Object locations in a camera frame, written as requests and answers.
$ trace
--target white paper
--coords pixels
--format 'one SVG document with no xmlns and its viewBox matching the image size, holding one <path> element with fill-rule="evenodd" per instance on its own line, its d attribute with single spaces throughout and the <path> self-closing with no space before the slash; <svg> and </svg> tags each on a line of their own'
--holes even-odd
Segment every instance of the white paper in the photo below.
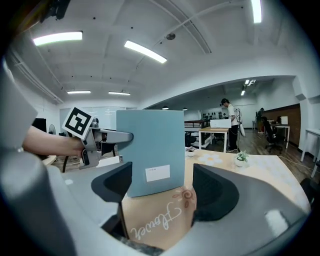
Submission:
<svg viewBox="0 0 320 256">
<path fill-rule="evenodd" d="M 170 165 L 163 165 L 145 169 L 146 182 L 153 182 L 170 178 Z"/>
</svg>

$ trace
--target floor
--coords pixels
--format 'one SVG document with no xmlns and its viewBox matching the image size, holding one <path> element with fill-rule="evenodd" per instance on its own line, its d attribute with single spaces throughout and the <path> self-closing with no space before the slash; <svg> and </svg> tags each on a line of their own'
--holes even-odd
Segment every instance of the floor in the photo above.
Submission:
<svg viewBox="0 0 320 256">
<path fill-rule="evenodd" d="M 258 134 L 257 131 L 253 131 L 251 129 L 245 130 L 245 137 L 238 137 L 238 143 L 239 149 L 246 152 L 250 155 L 277 155 L 280 156 L 280 159 L 285 163 L 285 165 L 288 167 L 288 169 L 293 173 L 295 178 L 299 181 L 299 183 L 304 178 L 309 178 L 311 176 L 312 170 L 315 166 L 315 163 L 313 162 L 313 159 L 310 156 L 305 156 L 303 162 L 300 162 L 301 154 L 298 149 L 289 144 L 288 148 L 286 149 L 286 146 L 283 145 L 283 151 L 282 154 L 279 154 L 279 151 L 273 150 L 271 153 L 269 153 L 265 146 L 268 144 L 266 141 L 264 134 Z M 224 142 L 223 141 L 217 141 L 216 143 L 213 141 L 212 145 L 208 145 L 206 150 L 210 151 L 219 151 L 222 152 L 224 150 Z M 118 149 L 117 146 L 115 146 L 115 154 L 118 156 Z M 110 158 L 113 157 L 113 153 L 106 153 L 102 156 L 102 158 Z M 65 157 L 64 156 L 58 156 L 57 161 L 55 161 L 52 165 L 58 167 L 61 171 L 63 168 Z M 74 169 L 78 169 L 80 164 L 80 159 L 78 157 L 69 157 L 68 162 L 66 164 L 65 171 L 69 172 Z M 314 181 L 317 183 L 320 180 L 320 169 L 318 172 L 316 172 L 314 178 Z"/>
</svg>

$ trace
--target fluorescent light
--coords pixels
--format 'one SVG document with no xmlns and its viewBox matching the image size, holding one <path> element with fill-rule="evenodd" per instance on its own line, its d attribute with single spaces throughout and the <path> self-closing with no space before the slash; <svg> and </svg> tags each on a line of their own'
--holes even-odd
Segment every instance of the fluorescent light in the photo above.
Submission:
<svg viewBox="0 0 320 256">
<path fill-rule="evenodd" d="M 155 59 L 156 61 L 160 62 L 160 63 L 165 63 L 167 61 L 167 59 L 165 59 L 164 57 L 160 56 L 159 54 L 153 52 L 152 50 L 149 50 L 139 44 L 136 44 L 135 42 L 131 42 L 131 41 L 126 41 L 124 44 L 124 47 L 132 49 L 134 51 L 137 51 L 141 54 L 147 55 L 152 59 Z"/>
<path fill-rule="evenodd" d="M 128 92 L 117 92 L 117 91 L 109 91 L 109 94 L 130 95 L 130 93 Z"/>
<path fill-rule="evenodd" d="M 41 46 L 48 43 L 54 43 L 59 41 L 70 41 L 70 40 L 82 40 L 82 31 L 78 32 L 66 32 L 58 34 L 49 34 L 33 39 L 36 46 Z"/>
<path fill-rule="evenodd" d="M 251 0 L 252 10 L 253 10 L 253 23 L 261 23 L 262 12 L 261 12 L 261 2 L 260 0 Z"/>
<path fill-rule="evenodd" d="M 68 94 L 90 94 L 90 90 L 71 90 L 67 92 Z"/>
</svg>

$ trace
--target desk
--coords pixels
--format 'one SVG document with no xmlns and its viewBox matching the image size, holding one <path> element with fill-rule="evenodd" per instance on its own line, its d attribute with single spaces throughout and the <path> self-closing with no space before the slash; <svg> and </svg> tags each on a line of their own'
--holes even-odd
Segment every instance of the desk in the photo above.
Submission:
<svg viewBox="0 0 320 256">
<path fill-rule="evenodd" d="M 197 196 L 192 187 L 193 166 L 203 164 L 263 180 L 282 192 L 305 213 L 310 205 L 302 187 L 276 155 L 250 155 L 248 166 L 237 167 L 236 154 L 195 150 L 185 158 L 184 186 L 161 193 L 125 197 L 122 209 L 129 238 L 135 242 L 167 250 L 191 228 Z"/>
<path fill-rule="evenodd" d="M 319 144 L 319 141 L 320 141 L 320 129 L 313 129 L 313 128 L 307 128 L 307 129 L 305 129 L 304 146 L 303 146 L 302 156 L 301 156 L 301 159 L 300 159 L 301 162 L 304 160 L 305 153 L 306 153 L 306 150 L 307 150 L 308 134 L 312 134 L 312 135 L 314 135 L 314 136 L 317 136 L 317 142 L 318 142 L 318 144 Z M 317 155 L 317 153 L 314 154 L 313 162 L 315 162 L 316 159 L 317 159 L 318 161 L 320 160 L 320 148 L 319 148 L 317 157 L 316 157 L 316 155 Z M 315 176 L 316 171 L 317 171 L 317 165 L 315 164 L 314 167 L 313 167 L 313 171 L 312 171 L 312 174 L 311 174 L 311 178 L 313 178 L 313 177 Z"/>
<path fill-rule="evenodd" d="M 212 134 L 224 134 L 224 145 L 223 152 L 227 151 L 227 132 L 229 128 L 203 128 L 200 129 L 199 132 L 199 149 L 201 150 L 201 133 L 209 133 L 210 134 L 210 144 L 212 144 Z"/>
<path fill-rule="evenodd" d="M 285 133 L 284 133 L 284 137 L 286 137 L 286 146 L 285 148 L 288 148 L 288 143 L 289 143 L 289 135 L 290 135 L 290 126 L 289 125 L 285 125 L 285 124 L 270 124 L 272 131 L 274 130 L 274 127 L 277 128 L 285 128 Z"/>
<path fill-rule="evenodd" d="M 42 163 L 45 166 L 51 165 L 54 161 L 56 161 L 57 156 L 56 155 L 49 155 L 46 159 L 42 160 Z"/>
</svg>

